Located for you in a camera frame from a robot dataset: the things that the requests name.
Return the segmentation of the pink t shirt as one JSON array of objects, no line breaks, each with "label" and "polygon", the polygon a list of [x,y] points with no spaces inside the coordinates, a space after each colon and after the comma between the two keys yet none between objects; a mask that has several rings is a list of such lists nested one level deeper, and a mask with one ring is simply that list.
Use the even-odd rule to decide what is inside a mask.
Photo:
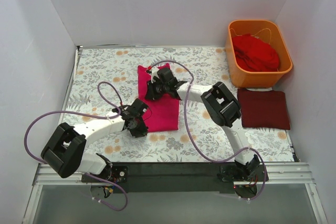
[{"label": "pink t shirt", "polygon": [[138,74],[138,98],[149,106],[144,114],[144,121],[148,127],[148,132],[177,131],[179,129],[179,101],[165,94],[157,101],[145,99],[147,91],[147,81],[151,80],[146,72],[146,67],[139,65]]}]

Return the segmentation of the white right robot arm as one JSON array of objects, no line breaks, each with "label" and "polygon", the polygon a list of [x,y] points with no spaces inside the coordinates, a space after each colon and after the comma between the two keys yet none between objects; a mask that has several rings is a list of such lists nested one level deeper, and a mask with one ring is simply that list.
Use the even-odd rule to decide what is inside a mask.
[{"label": "white right robot arm", "polygon": [[249,148],[247,136],[241,123],[241,106],[235,96],[222,83],[212,86],[196,85],[191,81],[179,81],[169,68],[148,67],[147,100],[156,101],[168,94],[177,100],[194,101],[204,104],[215,124],[220,126],[234,151],[238,176],[251,180],[257,174],[260,160]]}]

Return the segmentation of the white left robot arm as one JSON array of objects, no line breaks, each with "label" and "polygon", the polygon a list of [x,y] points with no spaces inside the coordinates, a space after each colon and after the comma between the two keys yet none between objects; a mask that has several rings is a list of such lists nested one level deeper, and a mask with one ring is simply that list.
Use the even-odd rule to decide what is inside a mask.
[{"label": "white left robot arm", "polygon": [[59,124],[41,157],[61,178],[81,172],[94,175],[100,182],[112,181],[112,162],[102,154],[86,153],[85,149],[97,140],[125,130],[133,137],[146,136],[148,127],[143,115],[148,109],[143,101],[135,99],[131,105],[114,108],[100,119],[76,125]]}]

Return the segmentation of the floral table cloth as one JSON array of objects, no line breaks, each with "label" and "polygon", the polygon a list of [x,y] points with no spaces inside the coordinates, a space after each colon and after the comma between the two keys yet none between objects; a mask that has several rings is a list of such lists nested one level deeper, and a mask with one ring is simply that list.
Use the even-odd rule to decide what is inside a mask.
[{"label": "floral table cloth", "polygon": [[[131,104],[138,97],[139,65],[147,67],[169,60],[180,80],[194,77],[200,85],[225,83],[232,93],[225,50],[216,47],[92,48],[79,52],[77,71],[66,103],[63,121],[86,123],[104,115],[111,104]],[[233,154],[224,131],[201,103],[180,105],[177,131],[149,133],[133,138],[129,132],[111,134],[86,148],[113,162],[204,162]]]}]

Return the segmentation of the red t shirt in basket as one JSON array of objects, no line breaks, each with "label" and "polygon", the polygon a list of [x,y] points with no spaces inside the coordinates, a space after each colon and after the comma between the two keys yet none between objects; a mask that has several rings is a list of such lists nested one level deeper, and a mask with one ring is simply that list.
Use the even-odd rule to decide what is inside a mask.
[{"label": "red t shirt in basket", "polygon": [[262,40],[245,34],[232,39],[236,62],[249,72],[276,72],[280,66],[277,52]]}]

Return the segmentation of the orange plastic basket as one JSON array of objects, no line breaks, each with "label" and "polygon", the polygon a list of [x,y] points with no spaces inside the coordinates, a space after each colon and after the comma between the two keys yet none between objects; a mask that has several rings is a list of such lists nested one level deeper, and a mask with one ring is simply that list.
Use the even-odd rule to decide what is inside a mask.
[{"label": "orange plastic basket", "polygon": [[[238,65],[232,39],[244,34],[257,36],[263,42],[269,43],[279,56],[280,65],[278,71],[250,72]],[[272,88],[281,77],[289,73],[293,68],[281,31],[275,23],[269,20],[239,19],[229,23],[225,54],[231,82],[238,88]]]}]

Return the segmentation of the folded maroon t shirt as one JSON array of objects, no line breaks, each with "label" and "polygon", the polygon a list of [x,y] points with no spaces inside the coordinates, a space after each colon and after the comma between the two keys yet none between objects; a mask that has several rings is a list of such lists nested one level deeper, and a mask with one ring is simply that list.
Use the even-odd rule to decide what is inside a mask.
[{"label": "folded maroon t shirt", "polygon": [[241,105],[243,127],[290,130],[284,92],[238,89],[237,98]]}]

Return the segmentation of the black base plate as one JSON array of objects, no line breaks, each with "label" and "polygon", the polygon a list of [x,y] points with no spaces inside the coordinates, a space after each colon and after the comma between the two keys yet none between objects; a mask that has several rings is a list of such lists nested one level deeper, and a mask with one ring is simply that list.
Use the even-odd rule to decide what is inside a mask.
[{"label": "black base plate", "polygon": [[219,192],[233,194],[235,186],[268,181],[262,165],[243,180],[235,163],[114,163],[112,182],[128,193]]}]

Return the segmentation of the aluminium frame rail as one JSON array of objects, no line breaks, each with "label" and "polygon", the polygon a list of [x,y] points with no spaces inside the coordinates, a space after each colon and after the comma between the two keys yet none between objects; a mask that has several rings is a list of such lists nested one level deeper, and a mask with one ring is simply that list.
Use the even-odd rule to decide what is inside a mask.
[{"label": "aluminium frame rail", "polygon": [[111,181],[129,193],[218,191],[223,196],[243,185],[303,185],[318,223],[327,223],[308,163],[275,162],[259,165],[251,177],[233,163],[115,163]]}]

